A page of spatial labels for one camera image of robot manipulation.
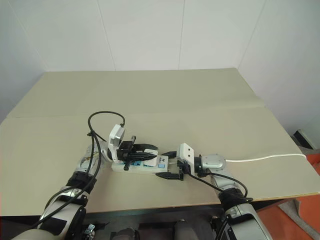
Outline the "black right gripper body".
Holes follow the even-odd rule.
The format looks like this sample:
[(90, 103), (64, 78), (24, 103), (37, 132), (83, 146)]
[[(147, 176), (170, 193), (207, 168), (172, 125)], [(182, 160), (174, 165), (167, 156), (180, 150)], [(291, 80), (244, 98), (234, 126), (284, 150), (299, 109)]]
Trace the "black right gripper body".
[(191, 174), (190, 165), (186, 160), (178, 160), (177, 166), (179, 168), (179, 172), (178, 172), (179, 180), (183, 181), (185, 175), (189, 176)]

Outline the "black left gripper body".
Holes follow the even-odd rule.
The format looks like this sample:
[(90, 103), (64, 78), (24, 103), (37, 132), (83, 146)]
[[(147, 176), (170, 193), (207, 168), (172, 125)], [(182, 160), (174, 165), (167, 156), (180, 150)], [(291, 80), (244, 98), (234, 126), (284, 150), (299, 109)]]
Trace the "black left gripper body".
[(132, 136), (128, 141), (122, 141), (117, 149), (117, 159), (119, 161), (124, 162), (124, 171), (128, 171), (131, 164), (134, 163), (136, 160), (134, 158), (134, 144), (136, 141), (136, 136)]

